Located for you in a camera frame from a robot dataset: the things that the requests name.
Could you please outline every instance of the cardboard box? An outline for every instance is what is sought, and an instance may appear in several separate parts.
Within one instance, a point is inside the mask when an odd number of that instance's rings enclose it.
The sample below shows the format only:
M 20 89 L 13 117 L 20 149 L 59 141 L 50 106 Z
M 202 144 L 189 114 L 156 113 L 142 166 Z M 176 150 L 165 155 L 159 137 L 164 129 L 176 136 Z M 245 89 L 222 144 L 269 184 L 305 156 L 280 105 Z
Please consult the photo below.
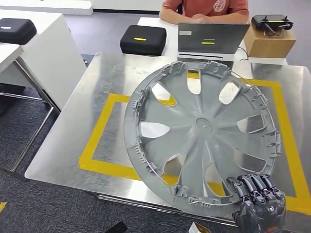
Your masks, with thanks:
M 285 58 L 296 38 L 291 30 L 281 32 L 280 36 L 266 36 L 251 25 L 244 41 L 249 57 Z
M 211 232 L 206 227 L 204 227 L 196 222 L 192 222 L 191 227 L 189 229 L 189 233 L 211 233 Z

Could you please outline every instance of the black zipper case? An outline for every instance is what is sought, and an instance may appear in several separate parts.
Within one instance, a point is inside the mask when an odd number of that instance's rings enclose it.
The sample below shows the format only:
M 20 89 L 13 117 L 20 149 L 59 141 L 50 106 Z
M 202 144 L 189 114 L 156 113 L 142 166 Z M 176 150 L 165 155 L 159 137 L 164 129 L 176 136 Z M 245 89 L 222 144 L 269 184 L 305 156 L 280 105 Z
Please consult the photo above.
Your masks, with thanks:
M 37 29 L 30 19 L 0 19 L 0 42 L 25 45 L 34 37 Z
M 120 41 L 122 53 L 161 56 L 166 43 L 165 28 L 131 25 Z

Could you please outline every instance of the laptop lid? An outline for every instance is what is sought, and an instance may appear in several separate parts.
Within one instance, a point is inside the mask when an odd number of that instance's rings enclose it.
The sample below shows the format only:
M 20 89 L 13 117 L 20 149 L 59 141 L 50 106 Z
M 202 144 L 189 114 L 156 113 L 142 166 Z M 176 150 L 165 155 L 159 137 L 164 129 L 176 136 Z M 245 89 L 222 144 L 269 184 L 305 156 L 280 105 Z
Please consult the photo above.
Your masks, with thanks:
M 234 54 L 249 24 L 178 24 L 179 52 Z

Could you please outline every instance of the stainless steel tabletop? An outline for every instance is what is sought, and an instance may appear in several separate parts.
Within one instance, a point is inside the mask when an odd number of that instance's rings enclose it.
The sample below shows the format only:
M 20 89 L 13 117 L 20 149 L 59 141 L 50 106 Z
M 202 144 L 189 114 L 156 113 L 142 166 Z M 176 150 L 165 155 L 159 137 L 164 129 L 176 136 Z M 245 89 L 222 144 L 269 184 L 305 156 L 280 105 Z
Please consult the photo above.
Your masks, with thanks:
M 97 54 L 25 176 L 92 192 L 106 200 L 190 215 L 168 205 L 140 181 L 123 139 L 129 96 L 147 75 L 174 61 L 176 58 Z M 273 177 L 286 194 L 285 228 L 311 229 L 309 72 L 306 67 L 248 61 L 235 62 L 232 68 L 266 95 L 282 136 L 282 154 L 276 159 Z

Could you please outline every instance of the shirt logo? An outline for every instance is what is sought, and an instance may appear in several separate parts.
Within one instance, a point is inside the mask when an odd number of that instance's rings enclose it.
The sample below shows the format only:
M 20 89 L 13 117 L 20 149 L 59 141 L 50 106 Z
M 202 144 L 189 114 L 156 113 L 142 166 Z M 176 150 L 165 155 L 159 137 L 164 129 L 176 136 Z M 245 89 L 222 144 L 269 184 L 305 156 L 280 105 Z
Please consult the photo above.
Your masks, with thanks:
M 214 10 L 215 12 L 221 12 L 224 9 L 225 5 L 226 0 L 217 0 L 215 4 L 214 4 Z

